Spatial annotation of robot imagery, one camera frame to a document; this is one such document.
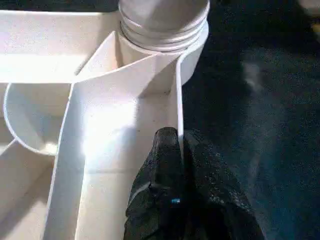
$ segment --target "white plastic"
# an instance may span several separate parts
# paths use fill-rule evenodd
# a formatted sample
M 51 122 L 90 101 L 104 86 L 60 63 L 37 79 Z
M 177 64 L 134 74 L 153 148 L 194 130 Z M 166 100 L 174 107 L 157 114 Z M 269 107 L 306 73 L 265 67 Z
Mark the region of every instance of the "white plastic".
M 181 33 L 207 18 L 209 0 L 120 0 L 119 11 L 138 28 Z
M 150 37 L 150 38 L 162 38 L 162 39 L 165 39 L 168 36 L 172 36 L 172 35 L 176 37 L 189 35 L 194 31 L 194 29 L 197 29 L 199 25 L 203 25 L 203 22 L 205 22 L 206 20 L 204 18 L 203 21 L 199 22 L 198 24 L 195 24 L 192 28 L 188 30 L 178 29 L 178 30 L 171 30 L 171 31 L 156 31 L 156 30 L 144 28 L 141 25 L 137 24 L 136 22 L 130 20 L 128 17 L 126 17 L 125 14 L 122 13 L 121 5 L 119 5 L 119 13 L 120 13 L 121 22 L 125 24 L 133 32 L 146 37 Z
M 193 74 L 208 24 L 185 51 L 161 53 L 127 40 L 118 13 L 0 11 L 0 23 L 18 36 L 0 47 L 11 69 L 0 71 L 0 99 L 15 138 L 0 128 L 0 239 L 122 239 L 155 132 L 177 128 L 182 147 L 181 82 Z
M 175 34 L 168 35 L 167 38 L 150 38 L 145 35 L 140 35 L 133 32 L 126 26 L 124 22 L 121 24 L 124 35 L 136 45 L 153 51 L 159 52 L 172 52 L 177 50 L 183 50 L 186 47 L 192 45 L 202 34 L 204 24 L 200 24 L 196 29 L 192 29 L 191 34 L 185 34 L 176 37 Z

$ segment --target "dark blue surface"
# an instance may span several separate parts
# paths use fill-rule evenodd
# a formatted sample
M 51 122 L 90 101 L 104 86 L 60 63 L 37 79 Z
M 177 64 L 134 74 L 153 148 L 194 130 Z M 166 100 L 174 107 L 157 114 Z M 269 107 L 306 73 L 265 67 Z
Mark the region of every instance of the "dark blue surface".
M 186 129 L 217 146 L 267 239 L 319 239 L 320 45 L 293 0 L 216 6 L 183 87 Z

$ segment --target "white plastic tray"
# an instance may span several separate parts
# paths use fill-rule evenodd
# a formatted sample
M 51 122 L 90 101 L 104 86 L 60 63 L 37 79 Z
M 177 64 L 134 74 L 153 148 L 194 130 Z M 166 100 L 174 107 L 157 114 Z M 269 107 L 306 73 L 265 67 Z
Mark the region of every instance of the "white plastic tray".
M 208 24 L 175 53 L 130 43 L 117 12 L 0 11 L 0 24 L 0 240 L 122 239 L 155 132 L 175 127 L 182 147 L 181 86 Z

